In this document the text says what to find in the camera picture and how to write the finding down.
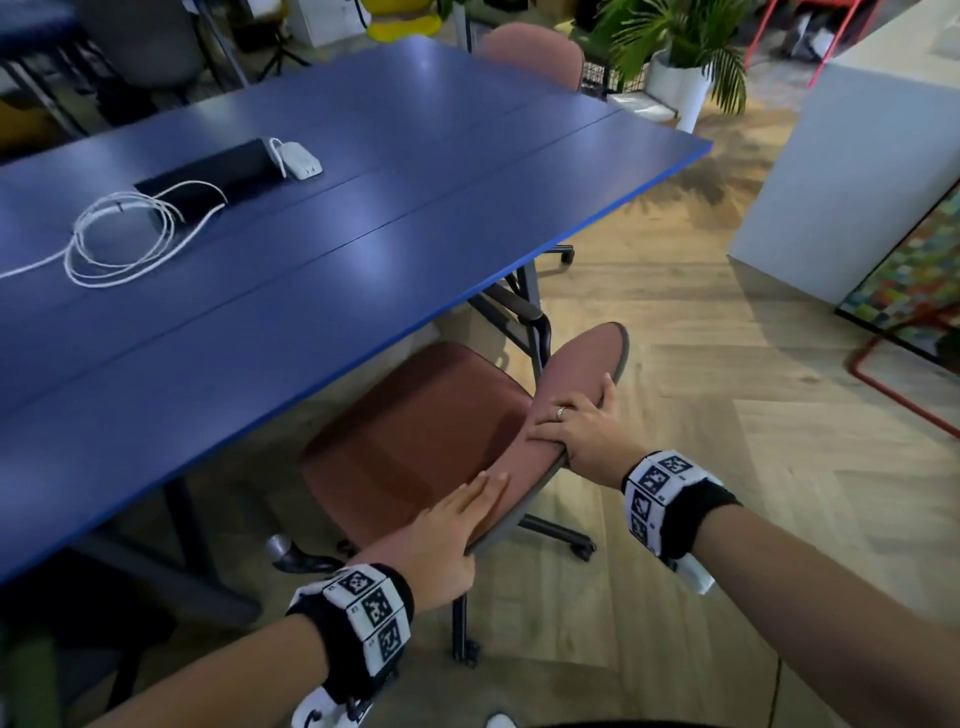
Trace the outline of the person's left hand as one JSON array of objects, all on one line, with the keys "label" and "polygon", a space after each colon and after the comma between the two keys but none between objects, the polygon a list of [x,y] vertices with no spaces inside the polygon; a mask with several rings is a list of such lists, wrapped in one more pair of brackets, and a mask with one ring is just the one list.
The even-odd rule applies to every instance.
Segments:
[{"label": "person's left hand", "polygon": [[350,561],[399,573],[413,597],[413,617],[450,605],[474,586],[475,558],[466,551],[485,518],[475,529],[457,528],[449,517],[450,494]]}]

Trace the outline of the person's right hand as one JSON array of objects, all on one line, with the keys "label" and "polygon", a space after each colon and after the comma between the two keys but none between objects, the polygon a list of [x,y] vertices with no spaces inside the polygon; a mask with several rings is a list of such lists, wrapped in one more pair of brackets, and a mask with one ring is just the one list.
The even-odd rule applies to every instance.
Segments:
[{"label": "person's right hand", "polygon": [[620,490],[624,479],[654,447],[615,413],[599,410],[586,394],[571,391],[551,400],[528,428],[530,439],[562,445],[569,469],[599,486]]}]

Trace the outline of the pink office chair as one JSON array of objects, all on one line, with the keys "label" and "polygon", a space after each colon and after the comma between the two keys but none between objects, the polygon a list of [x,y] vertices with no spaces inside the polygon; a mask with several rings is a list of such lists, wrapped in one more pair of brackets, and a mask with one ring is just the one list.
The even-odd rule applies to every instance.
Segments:
[{"label": "pink office chair", "polygon": [[473,54],[527,71],[574,93],[581,89],[584,52],[575,41],[552,28],[510,22],[484,34]]},{"label": "pink office chair", "polygon": [[505,474],[507,489],[474,531],[467,553],[514,528],[569,546],[583,562],[597,550],[586,534],[530,514],[531,503],[569,456],[558,443],[527,436],[551,401],[581,392],[602,401],[606,374],[618,382],[630,354],[620,322],[595,325],[551,349],[546,313],[499,283],[469,305],[538,366],[534,393],[468,346],[439,342],[399,365],[306,445],[303,480],[345,537],[342,559],[300,549],[281,526],[268,527],[273,566],[291,575],[331,575],[345,565],[386,561],[415,516],[480,472]]}]

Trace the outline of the person's left forearm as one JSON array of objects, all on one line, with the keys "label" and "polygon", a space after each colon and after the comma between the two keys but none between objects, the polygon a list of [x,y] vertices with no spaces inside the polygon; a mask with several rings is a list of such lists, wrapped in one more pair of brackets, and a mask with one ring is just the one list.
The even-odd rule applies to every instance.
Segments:
[{"label": "person's left forearm", "polygon": [[313,623],[286,616],[190,663],[86,728],[273,728],[329,671]]}]

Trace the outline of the person's right forearm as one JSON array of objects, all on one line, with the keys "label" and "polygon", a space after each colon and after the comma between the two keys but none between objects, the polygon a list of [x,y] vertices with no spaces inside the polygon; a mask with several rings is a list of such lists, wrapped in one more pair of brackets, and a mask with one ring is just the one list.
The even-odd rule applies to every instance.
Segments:
[{"label": "person's right forearm", "polygon": [[960,728],[960,635],[738,505],[693,555],[786,665],[850,728]]}]

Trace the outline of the black wristband with marker tags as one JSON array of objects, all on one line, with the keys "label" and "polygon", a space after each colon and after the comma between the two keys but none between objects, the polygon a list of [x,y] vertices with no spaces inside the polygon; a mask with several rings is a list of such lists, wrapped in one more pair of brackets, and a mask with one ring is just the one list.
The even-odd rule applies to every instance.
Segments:
[{"label": "black wristband with marker tags", "polygon": [[415,601],[387,564],[346,566],[298,588],[286,612],[314,626],[327,656],[322,689],[336,705],[374,699],[392,679],[411,637]]},{"label": "black wristband with marker tags", "polygon": [[646,455],[624,476],[621,491],[630,534],[671,569],[691,555],[709,514],[740,505],[719,479],[675,450]]}]

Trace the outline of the white flat box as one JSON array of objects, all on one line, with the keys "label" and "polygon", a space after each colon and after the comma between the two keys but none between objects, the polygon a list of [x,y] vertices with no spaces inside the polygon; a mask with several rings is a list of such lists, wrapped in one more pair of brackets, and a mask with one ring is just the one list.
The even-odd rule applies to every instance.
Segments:
[{"label": "white flat box", "polygon": [[609,93],[606,103],[654,124],[673,124],[679,117],[677,109],[642,90]]}]

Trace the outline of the white plant pot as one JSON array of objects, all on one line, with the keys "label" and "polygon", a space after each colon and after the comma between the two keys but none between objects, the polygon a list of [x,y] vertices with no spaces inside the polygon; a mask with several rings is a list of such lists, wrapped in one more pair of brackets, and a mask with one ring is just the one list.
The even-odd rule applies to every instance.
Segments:
[{"label": "white plant pot", "polygon": [[675,67],[668,50],[653,54],[647,66],[643,91],[677,114],[677,129],[693,134],[702,107],[712,89],[707,67]]}]

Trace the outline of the colourful patchwork rug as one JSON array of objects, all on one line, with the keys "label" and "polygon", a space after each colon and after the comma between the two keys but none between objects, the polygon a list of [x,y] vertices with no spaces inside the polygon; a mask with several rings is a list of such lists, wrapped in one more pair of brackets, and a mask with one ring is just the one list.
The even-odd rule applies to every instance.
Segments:
[{"label": "colourful patchwork rug", "polygon": [[836,313],[884,333],[960,302],[960,179],[850,291]]}]

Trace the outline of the white counter block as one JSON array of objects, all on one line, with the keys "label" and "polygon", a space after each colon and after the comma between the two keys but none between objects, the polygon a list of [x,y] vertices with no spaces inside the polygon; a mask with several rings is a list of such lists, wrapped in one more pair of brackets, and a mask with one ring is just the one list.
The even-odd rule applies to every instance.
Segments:
[{"label": "white counter block", "polygon": [[920,0],[829,61],[728,256],[840,304],[960,180],[960,0]]}]

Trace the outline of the green palm plant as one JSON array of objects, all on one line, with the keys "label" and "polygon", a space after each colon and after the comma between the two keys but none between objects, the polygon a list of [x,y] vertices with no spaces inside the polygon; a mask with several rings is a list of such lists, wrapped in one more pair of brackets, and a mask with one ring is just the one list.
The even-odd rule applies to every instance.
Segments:
[{"label": "green palm plant", "polygon": [[606,46],[623,81],[642,75],[654,55],[666,65],[698,69],[712,102],[728,116],[747,107],[743,51],[734,44],[752,0],[600,0],[591,37]]}]

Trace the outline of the white power adapter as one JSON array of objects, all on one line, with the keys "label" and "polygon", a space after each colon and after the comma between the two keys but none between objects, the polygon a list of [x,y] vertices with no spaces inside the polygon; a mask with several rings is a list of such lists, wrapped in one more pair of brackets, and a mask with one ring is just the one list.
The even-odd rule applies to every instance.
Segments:
[{"label": "white power adapter", "polygon": [[298,181],[305,181],[323,173],[318,158],[299,142],[271,137],[267,140],[267,146],[283,179],[292,176]]}]

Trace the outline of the yellow seat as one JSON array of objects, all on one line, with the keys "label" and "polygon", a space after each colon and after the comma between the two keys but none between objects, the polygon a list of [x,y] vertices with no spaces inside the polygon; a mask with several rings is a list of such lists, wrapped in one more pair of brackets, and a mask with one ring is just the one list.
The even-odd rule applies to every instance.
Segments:
[{"label": "yellow seat", "polygon": [[377,43],[394,43],[411,36],[432,37],[443,18],[434,0],[356,0],[366,11],[366,35]]}]

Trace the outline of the grey office chair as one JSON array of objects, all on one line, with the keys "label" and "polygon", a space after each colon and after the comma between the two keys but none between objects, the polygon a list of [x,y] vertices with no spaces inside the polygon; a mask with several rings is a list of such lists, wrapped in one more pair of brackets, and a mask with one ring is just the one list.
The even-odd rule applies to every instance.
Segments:
[{"label": "grey office chair", "polygon": [[183,105],[205,75],[227,91],[205,43],[198,9],[185,0],[76,0],[78,23],[119,78]]}]

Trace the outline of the red metal stool frame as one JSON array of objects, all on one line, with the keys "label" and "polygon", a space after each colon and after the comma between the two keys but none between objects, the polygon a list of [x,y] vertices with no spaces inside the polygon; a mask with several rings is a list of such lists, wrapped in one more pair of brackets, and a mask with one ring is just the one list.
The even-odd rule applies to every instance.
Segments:
[{"label": "red metal stool frame", "polygon": [[744,57],[749,68],[764,35],[779,11],[789,11],[792,41],[781,46],[787,59],[808,54],[817,68],[808,86],[818,81],[826,63],[857,44],[869,30],[882,0],[758,0],[759,22]]}]

